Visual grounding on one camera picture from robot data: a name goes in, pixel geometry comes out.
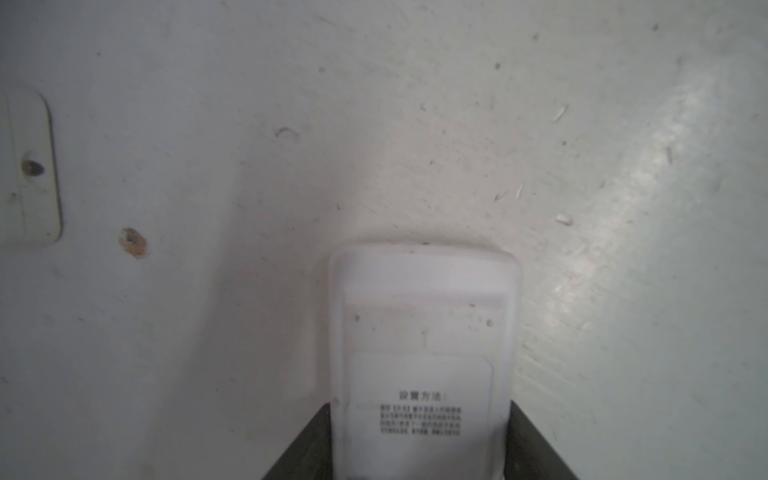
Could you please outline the white remote green buttons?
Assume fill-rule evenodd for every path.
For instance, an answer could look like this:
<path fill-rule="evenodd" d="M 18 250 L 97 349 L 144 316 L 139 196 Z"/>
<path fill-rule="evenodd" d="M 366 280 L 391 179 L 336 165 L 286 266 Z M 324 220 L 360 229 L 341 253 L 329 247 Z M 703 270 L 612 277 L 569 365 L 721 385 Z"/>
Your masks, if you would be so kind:
<path fill-rule="evenodd" d="M 56 242 L 62 216 L 48 106 L 36 91 L 1 87 L 1 245 Z"/>

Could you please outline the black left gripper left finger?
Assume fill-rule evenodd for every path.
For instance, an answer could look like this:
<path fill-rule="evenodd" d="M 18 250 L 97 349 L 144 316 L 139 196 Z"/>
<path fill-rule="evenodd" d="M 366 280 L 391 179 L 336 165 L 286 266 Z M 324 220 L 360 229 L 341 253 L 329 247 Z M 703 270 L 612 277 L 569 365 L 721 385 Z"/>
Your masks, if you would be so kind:
<path fill-rule="evenodd" d="M 263 480 L 332 480 L 331 406 L 324 404 L 262 477 Z"/>

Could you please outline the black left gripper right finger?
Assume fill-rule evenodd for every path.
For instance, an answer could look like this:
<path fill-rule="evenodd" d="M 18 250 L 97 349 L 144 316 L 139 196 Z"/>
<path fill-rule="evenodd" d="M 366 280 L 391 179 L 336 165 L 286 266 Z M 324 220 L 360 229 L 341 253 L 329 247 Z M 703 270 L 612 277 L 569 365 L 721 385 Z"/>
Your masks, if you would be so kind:
<path fill-rule="evenodd" d="M 506 480 L 578 479 L 514 401 L 510 402 L 505 448 Z"/>

